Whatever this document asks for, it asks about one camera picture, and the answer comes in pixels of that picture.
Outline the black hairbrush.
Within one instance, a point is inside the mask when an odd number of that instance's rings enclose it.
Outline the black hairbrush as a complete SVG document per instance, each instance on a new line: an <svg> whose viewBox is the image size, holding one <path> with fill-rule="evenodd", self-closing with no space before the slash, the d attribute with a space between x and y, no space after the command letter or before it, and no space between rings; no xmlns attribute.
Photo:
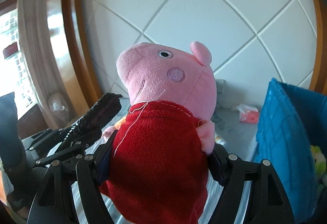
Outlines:
<svg viewBox="0 0 327 224"><path fill-rule="evenodd" d="M71 145L83 135L93 130L102 129L121 110L121 94L105 93L88 111L82 116L66 135L63 143Z"/></svg>

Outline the red dress pig plush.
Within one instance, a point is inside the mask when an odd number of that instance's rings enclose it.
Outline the red dress pig plush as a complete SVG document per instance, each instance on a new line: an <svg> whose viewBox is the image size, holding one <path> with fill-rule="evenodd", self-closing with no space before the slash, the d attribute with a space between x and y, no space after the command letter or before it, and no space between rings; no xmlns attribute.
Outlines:
<svg viewBox="0 0 327 224"><path fill-rule="evenodd" d="M207 200L217 91L211 53L139 43L117 59L130 109L100 192L132 223L197 223Z"/></svg>

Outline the green frog plush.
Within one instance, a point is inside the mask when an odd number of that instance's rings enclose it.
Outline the green frog plush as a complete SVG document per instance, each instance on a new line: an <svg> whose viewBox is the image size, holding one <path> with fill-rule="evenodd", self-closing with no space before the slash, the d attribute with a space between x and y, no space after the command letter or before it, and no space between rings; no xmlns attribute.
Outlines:
<svg viewBox="0 0 327 224"><path fill-rule="evenodd" d="M320 147L311 145L310 149L314 161L317 195L319 197L326 187L326 158L320 150Z"/></svg>

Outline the blue fabric storage bin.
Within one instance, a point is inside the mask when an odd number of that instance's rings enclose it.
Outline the blue fabric storage bin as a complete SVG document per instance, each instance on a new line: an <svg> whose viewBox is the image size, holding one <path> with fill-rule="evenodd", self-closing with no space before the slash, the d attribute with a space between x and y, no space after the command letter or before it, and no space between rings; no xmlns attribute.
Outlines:
<svg viewBox="0 0 327 224"><path fill-rule="evenodd" d="M253 161L272 162L296 223L308 221L318 200L311 146L326 154L326 96L272 79L260 113Z"/></svg>

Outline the pink tissue packet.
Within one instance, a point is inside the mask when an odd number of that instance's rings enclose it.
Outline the pink tissue packet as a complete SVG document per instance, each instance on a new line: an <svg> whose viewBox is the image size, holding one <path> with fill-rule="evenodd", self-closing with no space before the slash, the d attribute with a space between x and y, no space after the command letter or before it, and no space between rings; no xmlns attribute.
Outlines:
<svg viewBox="0 0 327 224"><path fill-rule="evenodd" d="M259 110L256 107L240 104L232 106L231 110L239 113L239 119L242 123L257 124L259 121Z"/></svg>

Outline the dark metal box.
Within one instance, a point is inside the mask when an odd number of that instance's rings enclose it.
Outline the dark metal box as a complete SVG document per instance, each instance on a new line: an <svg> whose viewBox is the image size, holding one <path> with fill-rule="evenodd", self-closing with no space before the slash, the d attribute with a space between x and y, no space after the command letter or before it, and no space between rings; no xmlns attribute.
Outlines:
<svg viewBox="0 0 327 224"><path fill-rule="evenodd" d="M226 81L224 79L216 79L216 88L218 94L223 94Z"/></svg>

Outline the white curtain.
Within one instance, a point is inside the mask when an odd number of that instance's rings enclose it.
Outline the white curtain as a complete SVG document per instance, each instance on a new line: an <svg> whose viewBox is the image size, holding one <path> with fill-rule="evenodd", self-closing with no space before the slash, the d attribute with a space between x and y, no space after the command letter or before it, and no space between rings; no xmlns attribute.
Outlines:
<svg viewBox="0 0 327 224"><path fill-rule="evenodd" d="M47 125L64 128L75 115L50 43L46 0L18 0L19 45Z"/></svg>

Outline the wooden headboard frame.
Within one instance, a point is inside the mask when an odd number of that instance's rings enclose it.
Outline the wooden headboard frame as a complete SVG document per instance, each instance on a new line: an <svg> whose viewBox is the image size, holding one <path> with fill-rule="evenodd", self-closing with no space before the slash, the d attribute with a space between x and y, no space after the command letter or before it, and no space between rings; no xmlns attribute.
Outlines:
<svg viewBox="0 0 327 224"><path fill-rule="evenodd" d="M82 0L46 0L50 43L65 90L78 116L103 92L92 65Z"/></svg>

